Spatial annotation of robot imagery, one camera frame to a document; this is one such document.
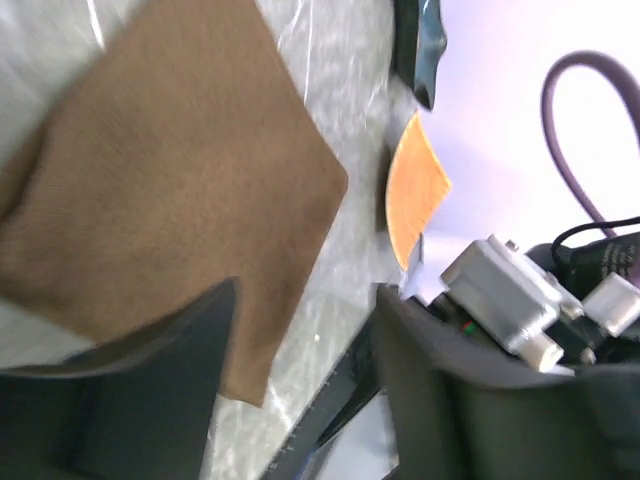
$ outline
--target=white surface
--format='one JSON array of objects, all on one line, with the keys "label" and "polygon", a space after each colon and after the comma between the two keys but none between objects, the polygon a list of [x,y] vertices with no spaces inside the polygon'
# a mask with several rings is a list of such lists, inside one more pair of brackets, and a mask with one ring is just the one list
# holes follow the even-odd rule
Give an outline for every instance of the white surface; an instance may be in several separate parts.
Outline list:
[{"label": "white surface", "polygon": [[387,400],[378,395],[340,434],[317,480],[381,480],[394,467],[394,442]]},{"label": "white surface", "polygon": [[[427,262],[442,272],[472,240],[496,233],[523,249],[589,221],[558,175],[540,121],[551,65],[575,50],[609,54],[640,77],[640,2],[442,0],[449,43],[427,135],[453,191],[426,230]],[[606,218],[640,214],[638,146],[615,91],[596,72],[565,73],[554,102],[563,151]],[[599,238],[585,233],[569,245]]]}]

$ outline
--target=orange foam piece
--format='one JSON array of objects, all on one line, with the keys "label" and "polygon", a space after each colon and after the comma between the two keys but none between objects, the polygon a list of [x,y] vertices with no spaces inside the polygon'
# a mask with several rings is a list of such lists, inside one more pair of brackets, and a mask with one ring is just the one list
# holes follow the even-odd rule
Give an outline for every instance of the orange foam piece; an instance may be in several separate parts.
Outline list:
[{"label": "orange foam piece", "polygon": [[415,113],[393,157],[385,200],[391,246],[404,270],[409,267],[409,255],[420,233],[451,187],[422,128],[419,113]]}]

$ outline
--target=plastic sheet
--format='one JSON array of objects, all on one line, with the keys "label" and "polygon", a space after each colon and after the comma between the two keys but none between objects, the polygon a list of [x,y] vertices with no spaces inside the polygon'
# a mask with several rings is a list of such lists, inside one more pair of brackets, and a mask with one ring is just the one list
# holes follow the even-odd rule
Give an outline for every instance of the plastic sheet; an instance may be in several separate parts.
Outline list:
[{"label": "plastic sheet", "polygon": [[[2,162],[143,1],[0,0]],[[391,2],[257,3],[307,109],[349,173],[349,191],[273,365],[264,407],[218,402],[216,438],[203,470],[211,479],[258,478],[364,320],[370,284],[396,275],[377,223],[384,138],[390,116],[402,124],[415,108],[403,87],[388,82]],[[390,109],[396,95],[405,98],[399,116]],[[0,321],[2,332],[12,332],[5,338],[11,338],[13,360],[24,361],[17,350],[37,351],[30,359],[44,361],[86,347],[82,339],[20,317],[12,310],[11,322]],[[0,339],[0,364],[12,358]]]}]

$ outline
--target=black cable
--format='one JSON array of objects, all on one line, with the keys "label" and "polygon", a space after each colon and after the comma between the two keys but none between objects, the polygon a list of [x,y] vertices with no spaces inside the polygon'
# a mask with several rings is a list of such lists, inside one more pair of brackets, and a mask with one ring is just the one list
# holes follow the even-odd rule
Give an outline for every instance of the black cable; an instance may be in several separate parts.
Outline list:
[{"label": "black cable", "polygon": [[[562,73],[573,66],[589,67],[600,73],[609,81],[609,83],[611,83],[611,85],[620,95],[620,98],[622,99],[627,112],[629,112],[629,116],[631,117],[631,121],[633,123],[633,128],[636,132],[636,138],[639,143],[640,86],[638,86],[638,83],[633,78],[631,73],[613,58],[598,52],[579,51],[566,55],[565,57],[562,57],[560,60],[558,60],[549,70],[547,78],[544,81],[544,86],[542,87],[542,98],[540,106],[542,114],[542,128],[544,131],[544,137],[547,142],[547,146],[549,147],[551,158],[553,158],[553,161],[556,164],[560,175],[569,187],[569,190],[571,190],[571,193],[573,193],[573,196],[580,203],[580,205],[582,205],[589,216],[594,220],[594,223],[590,224],[590,227],[600,228],[607,237],[612,238],[616,236],[615,232],[611,230],[612,228],[614,228],[614,226],[609,226],[610,222],[606,222],[606,220],[595,207],[589,196],[580,186],[580,182],[571,172],[571,169],[567,164],[567,160],[562,154],[555,129],[552,104],[556,84],[558,83],[558,79],[560,78]],[[634,224],[635,222],[625,223],[625,225]],[[582,228],[582,230],[579,231],[591,229],[585,227],[586,225],[581,225],[580,227],[576,228]],[[574,229],[568,230],[567,232],[562,234],[561,237],[566,235],[568,232],[572,232],[573,230]],[[562,241],[566,240],[569,236],[575,233],[577,232],[565,236],[564,239],[560,242],[558,242],[558,240],[556,239],[554,245],[557,244],[557,246],[559,246]],[[557,246],[554,250],[552,250],[552,254],[554,255],[554,257],[557,256]]]},{"label": "black cable", "polygon": [[562,243],[570,237],[577,235],[578,233],[586,232],[588,230],[601,229],[605,231],[605,229],[618,228],[618,227],[629,227],[631,225],[640,225],[640,216],[639,217],[631,217],[625,220],[614,220],[611,222],[591,222],[585,223],[584,225],[578,225],[577,227],[570,228],[564,233],[558,235],[553,243],[551,244],[551,256],[555,264],[560,268],[565,268],[566,263],[560,255],[558,254],[558,250]]}]

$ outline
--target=brown felt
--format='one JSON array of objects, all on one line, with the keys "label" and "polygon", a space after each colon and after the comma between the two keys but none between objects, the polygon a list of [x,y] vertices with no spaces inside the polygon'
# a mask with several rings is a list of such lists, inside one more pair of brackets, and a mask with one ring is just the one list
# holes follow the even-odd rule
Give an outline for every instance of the brown felt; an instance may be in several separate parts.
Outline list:
[{"label": "brown felt", "polygon": [[253,0],[151,0],[46,127],[0,176],[1,293],[104,343],[237,276],[224,394],[260,404],[347,177]]}]

